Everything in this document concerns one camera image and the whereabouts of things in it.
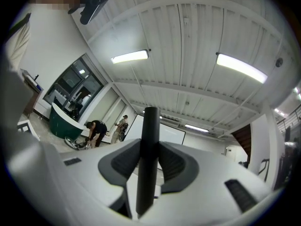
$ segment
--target floor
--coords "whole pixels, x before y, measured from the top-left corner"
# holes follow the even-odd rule
[[[28,118],[25,115],[22,115],[19,121],[25,121],[28,120]],[[66,153],[66,152],[74,152],[75,150],[71,147],[69,147],[64,139],[61,139],[50,131],[48,121],[41,118],[35,113],[31,113],[29,117],[29,121],[32,124],[33,129],[35,130],[36,134],[39,136],[41,141],[51,143],[54,145],[54,147],[57,149],[59,153]],[[77,141],[83,141],[83,137],[79,137]],[[110,146],[109,144],[103,144],[101,143],[100,146]],[[134,169],[134,174],[138,175],[138,168],[136,167]],[[156,185],[162,185],[164,184],[164,178],[163,178],[163,172],[162,170],[157,171],[157,181]]]

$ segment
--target gray panel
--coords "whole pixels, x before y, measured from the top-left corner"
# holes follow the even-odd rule
[[[98,163],[106,155],[123,148],[134,140],[103,146],[93,150],[62,153],[61,158],[67,159],[78,157],[82,161],[68,166],[68,172],[72,177],[85,187],[93,197],[106,206],[112,205],[122,195],[121,186],[111,185],[99,172]]]
[[[122,196],[110,208],[132,218],[127,195],[127,181],[140,159],[140,140],[137,139],[126,146],[104,156],[98,163],[101,175],[112,185],[124,188]]]
[[[69,221],[62,195],[49,172],[47,158],[55,161],[52,149],[59,159],[56,150],[48,146],[49,154],[45,155],[43,146],[27,133],[18,133],[16,137],[15,132],[9,131],[5,139],[10,146],[3,151],[8,171],[26,199],[50,222]]]
[[[164,175],[162,194],[180,192],[198,176],[197,161],[164,142],[160,142],[159,163]]]
[[[256,175],[224,156],[167,144],[192,156],[199,164],[199,173],[183,191],[161,195],[141,217],[141,222],[154,225],[212,225],[233,220],[241,215],[241,211],[224,184],[230,179],[238,180],[257,202],[270,193]]]
[[[33,92],[24,85],[16,72],[9,71],[6,57],[1,58],[0,125],[16,128],[16,125]]]

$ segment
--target man bending over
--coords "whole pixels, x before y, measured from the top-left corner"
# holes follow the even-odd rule
[[[90,129],[89,141],[92,148],[99,147],[105,133],[107,132],[107,127],[102,121],[92,121],[88,122],[86,127]]]

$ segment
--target white ceiling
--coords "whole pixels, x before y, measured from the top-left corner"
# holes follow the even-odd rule
[[[269,0],[109,0],[88,25],[80,11],[72,15],[80,32],[138,113],[157,106],[218,136],[260,113],[265,99],[280,105],[301,79],[299,47]],[[142,49],[149,59],[110,60]],[[266,83],[217,65],[216,52],[258,68]]]
[[[301,81],[296,85],[299,92],[301,90]],[[298,97],[298,94],[292,90],[288,97],[277,107],[279,110],[278,113],[275,112],[276,121],[282,121],[283,118],[288,117],[292,112],[294,112],[301,105],[301,100]]]

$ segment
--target ceiling beam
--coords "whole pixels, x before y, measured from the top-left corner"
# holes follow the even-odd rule
[[[136,81],[129,81],[129,80],[117,80],[114,83],[116,84],[130,84],[130,85],[137,85],[139,86],[138,82]],[[191,94],[191,95],[197,95],[200,97],[207,97],[210,99],[216,99],[223,103],[233,105],[235,107],[240,106],[240,101],[238,101],[235,98],[225,96],[222,94],[214,93],[207,90],[202,89],[196,89],[186,86],[179,86],[179,85],[173,85],[173,84],[164,84],[164,83],[156,83],[156,82],[141,82],[140,83],[142,87],[152,87],[157,89],[170,89],[173,91],[176,91],[178,93],[185,93],[185,94]],[[241,108],[251,111],[253,113],[259,113],[260,110],[258,107],[250,105],[250,104],[244,104]]]
[[[211,136],[207,136],[207,135],[204,135],[204,134],[201,134],[201,133],[197,133],[197,132],[194,132],[194,131],[191,131],[191,130],[186,130],[185,128],[182,128],[182,127],[177,127],[177,129],[183,130],[186,133],[197,136],[197,137],[203,137],[203,138],[216,140],[216,141],[221,141],[221,142],[225,141],[224,139],[219,139],[219,138],[216,138],[216,137],[211,137]]]
[[[134,105],[134,106],[140,107],[140,108],[148,107],[145,104],[138,103],[138,102],[133,102],[133,101],[131,102],[131,104]],[[192,121],[194,123],[209,126],[209,127],[212,127],[215,124],[211,121],[205,121],[205,120],[202,120],[202,119],[197,119],[197,118],[194,118],[194,117],[178,114],[178,113],[171,112],[171,111],[166,111],[166,110],[162,110],[162,109],[160,109],[160,111],[161,111],[162,114],[165,114],[165,115],[173,116],[173,117],[176,117],[176,118],[179,118],[179,119],[182,119],[182,120],[186,120],[186,121]],[[218,125],[215,128],[222,129],[222,130],[229,130],[230,129],[230,127],[224,126],[224,125]]]

